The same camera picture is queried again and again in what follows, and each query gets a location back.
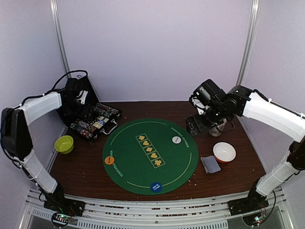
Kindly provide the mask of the white dealer button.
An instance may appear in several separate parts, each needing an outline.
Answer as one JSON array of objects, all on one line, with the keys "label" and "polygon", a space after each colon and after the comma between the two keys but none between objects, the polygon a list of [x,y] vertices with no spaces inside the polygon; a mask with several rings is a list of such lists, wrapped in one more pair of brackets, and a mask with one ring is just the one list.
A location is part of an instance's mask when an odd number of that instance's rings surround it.
[{"label": "white dealer button", "polygon": [[174,136],[172,138],[172,142],[175,144],[179,144],[179,143],[181,143],[181,141],[182,141],[182,139],[179,136]]}]

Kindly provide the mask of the orange big blind button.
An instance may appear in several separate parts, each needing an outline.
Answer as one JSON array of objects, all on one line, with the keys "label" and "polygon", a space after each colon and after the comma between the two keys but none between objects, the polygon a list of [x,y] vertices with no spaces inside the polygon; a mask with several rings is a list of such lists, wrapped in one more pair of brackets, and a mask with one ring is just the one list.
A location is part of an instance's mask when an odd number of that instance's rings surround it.
[{"label": "orange big blind button", "polygon": [[106,165],[112,165],[115,162],[115,158],[113,156],[107,156],[104,159],[104,162],[105,162]]}]

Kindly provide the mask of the blue small blind button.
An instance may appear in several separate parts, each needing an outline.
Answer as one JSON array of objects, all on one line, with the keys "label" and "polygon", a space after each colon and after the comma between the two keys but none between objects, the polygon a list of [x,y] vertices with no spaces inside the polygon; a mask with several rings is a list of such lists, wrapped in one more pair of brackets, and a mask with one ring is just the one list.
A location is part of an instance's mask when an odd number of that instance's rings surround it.
[{"label": "blue small blind button", "polygon": [[159,183],[159,182],[153,182],[153,183],[151,183],[151,185],[150,185],[150,190],[151,190],[152,192],[154,192],[154,193],[159,193],[159,192],[162,191],[162,189],[163,189],[163,186],[162,186],[162,184]]}]

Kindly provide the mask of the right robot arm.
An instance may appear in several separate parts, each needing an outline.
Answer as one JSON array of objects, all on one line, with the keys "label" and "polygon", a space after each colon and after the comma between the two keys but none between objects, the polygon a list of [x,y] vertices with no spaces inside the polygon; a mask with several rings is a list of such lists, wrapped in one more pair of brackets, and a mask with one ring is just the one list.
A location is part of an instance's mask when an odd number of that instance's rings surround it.
[{"label": "right robot arm", "polygon": [[231,122],[234,116],[254,119],[271,126],[293,139],[286,156],[271,172],[254,183],[244,200],[247,210],[255,210],[276,187],[286,182],[297,171],[305,168],[305,115],[290,110],[265,97],[257,89],[241,85],[225,93],[208,79],[200,84],[189,97],[197,114],[186,119],[187,131],[195,136],[212,128],[218,128],[224,120]]}]

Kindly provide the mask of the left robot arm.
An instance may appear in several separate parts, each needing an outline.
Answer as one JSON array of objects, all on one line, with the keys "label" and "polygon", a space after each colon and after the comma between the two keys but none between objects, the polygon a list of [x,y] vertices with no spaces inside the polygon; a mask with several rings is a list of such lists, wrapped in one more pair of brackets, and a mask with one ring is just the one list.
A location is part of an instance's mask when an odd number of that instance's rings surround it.
[{"label": "left robot arm", "polygon": [[26,98],[15,108],[5,108],[1,117],[1,147],[48,194],[57,193],[58,182],[37,158],[29,126],[45,114],[57,111],[66,126],[77,119],[92,119],[94,90],[87,76],[69,78],[65,87]]}]

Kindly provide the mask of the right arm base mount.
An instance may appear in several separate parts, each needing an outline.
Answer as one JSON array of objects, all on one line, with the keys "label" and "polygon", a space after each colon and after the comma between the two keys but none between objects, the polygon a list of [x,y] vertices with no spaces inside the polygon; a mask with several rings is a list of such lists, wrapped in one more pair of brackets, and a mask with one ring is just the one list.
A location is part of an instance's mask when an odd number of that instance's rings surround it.
[{"label": "right arm base mount", "polygon": [[228,202],[228,208],[231,216],[260,210],[261,206],[268,207],[269,203],[266,200],[266,197],[260,195],[248,196],[245,198],[230,200]]}]

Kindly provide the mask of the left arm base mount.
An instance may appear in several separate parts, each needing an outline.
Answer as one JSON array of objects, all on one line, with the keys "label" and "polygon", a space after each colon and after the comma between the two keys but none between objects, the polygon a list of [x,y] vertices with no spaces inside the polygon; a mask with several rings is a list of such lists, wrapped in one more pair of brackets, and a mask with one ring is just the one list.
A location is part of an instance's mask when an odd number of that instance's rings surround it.
[{"label": "left arm base mount", "polygon": [[63,213],[69,216],[79,216],[83,215],[85,208],[85,202],[63,198],[63,201],[56,200],[49,194],[45,194],[46,200],[44,202],[44,207],[59,213]]}]

